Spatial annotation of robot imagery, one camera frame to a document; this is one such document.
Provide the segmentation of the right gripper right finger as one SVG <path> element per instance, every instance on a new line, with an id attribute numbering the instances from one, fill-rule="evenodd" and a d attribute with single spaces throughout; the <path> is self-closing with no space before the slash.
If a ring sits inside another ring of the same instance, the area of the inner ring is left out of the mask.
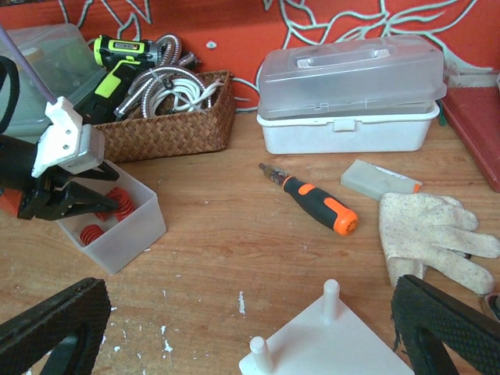
<path id="1" fill-rule="evenodd" d="M 396 351 L 415 374 L 457 374 L 446 348 L 482 374 L 499 373 L 499 323 L 426 281 L 399 277 L 391 300 Z"/>

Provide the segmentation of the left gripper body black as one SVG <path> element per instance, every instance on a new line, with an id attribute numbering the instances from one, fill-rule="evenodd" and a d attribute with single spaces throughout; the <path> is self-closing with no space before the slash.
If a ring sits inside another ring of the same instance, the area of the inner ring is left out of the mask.
<path id="1" fill-rule="evenodd" d="M 40 177 L 32 177 L 28 171 L 28 160 L 15 161 L 1 157 L 1 195 L 4 191 L 18 191 L 21 194 L 16 218 L 31 220 L 57 220 L 63 200 L 63 189 L 74 175 L 60 166 L 48 168 Z"/>

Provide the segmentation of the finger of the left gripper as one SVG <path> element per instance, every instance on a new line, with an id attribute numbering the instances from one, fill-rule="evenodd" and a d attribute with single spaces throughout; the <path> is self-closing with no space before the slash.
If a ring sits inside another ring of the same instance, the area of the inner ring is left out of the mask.
<path id="1" fill-rule="evenodd" d="M 87 213 L 116 210 L 118 204 L 111 198 L 79 183 L 68 183 L 62 191 L 58 217 L 72 217 Z"/>
<path id="2" fill-rule="evenodd" d="M 120 174 L 114 170 L 107 162 L 102 162 L 99 166 L 77 174 L 79 178 L 90 180 L 109 180 L 116 181 Z"/>

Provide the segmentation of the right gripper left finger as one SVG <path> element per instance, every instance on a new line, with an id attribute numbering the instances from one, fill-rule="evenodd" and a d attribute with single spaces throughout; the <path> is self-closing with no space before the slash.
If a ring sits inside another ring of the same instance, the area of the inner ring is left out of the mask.
<path id="1" fill-rule="evenodd" d="M 111 303 L 103 279 L 87 277 L 1 324 L 1 373 L 90 374 Z"/>

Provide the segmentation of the red spring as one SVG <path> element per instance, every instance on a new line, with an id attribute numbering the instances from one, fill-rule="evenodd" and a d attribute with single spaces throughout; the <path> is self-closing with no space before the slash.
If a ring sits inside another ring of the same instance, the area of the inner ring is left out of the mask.
<path id="1" fill-rule="evenodd" d="M 101 221 L 106 221 L 114 216 L 118 222 L 121 222 L 135 211 L 135 205 L 129 192 L 122 187 L 114 187 L 107 193 L 106 197 L 116 202 L 118 207 L 112 212 L 96 212 L 95 217 Z"/>
<path id="2" fill-rule="evenodd" d="M 80 232 L 80 241 L 84 246 L 88 246 L 104 234 L 104 230 L 97 224 L 89 224 Z"/>

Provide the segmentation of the white work glove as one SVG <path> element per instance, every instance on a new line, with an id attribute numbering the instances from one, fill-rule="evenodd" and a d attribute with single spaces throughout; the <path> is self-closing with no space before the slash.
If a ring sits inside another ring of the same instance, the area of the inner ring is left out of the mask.
<path id="1" fill-rule="evenodd" d="M 405 275 L 424 278 L 433 268 L 478 295 L 493 292 L 495 279 L 468 254 L 499 257 L 499 240 L 477 232 L 477 217 L 445 195 L 386 193 L 379 205 L 379 233 L 391 286 Z"/>

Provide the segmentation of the white peg base plate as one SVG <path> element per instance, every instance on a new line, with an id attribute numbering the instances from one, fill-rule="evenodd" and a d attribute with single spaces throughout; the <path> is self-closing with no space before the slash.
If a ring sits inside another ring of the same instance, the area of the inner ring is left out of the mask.
<path id="1" fill-rule="evenodd" d="M 343 301 L 340 284 L 326 280 L 323 295 L 271 337 L 255 336 L 239 362 L 242 374 L 412 374 Z"/>

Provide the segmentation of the orange black screwdriver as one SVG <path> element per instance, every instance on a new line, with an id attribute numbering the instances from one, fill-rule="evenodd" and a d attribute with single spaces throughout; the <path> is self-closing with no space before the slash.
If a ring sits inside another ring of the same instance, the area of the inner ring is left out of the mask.
<path id="1" fill-rule="evenodd" d="M 358 215 L 332 194 L 299 180 L 270 164 L 260 163 L 263 175 L 289 194 L 313 219 L 342 236 L 348 236 L 357 228 Z"/>

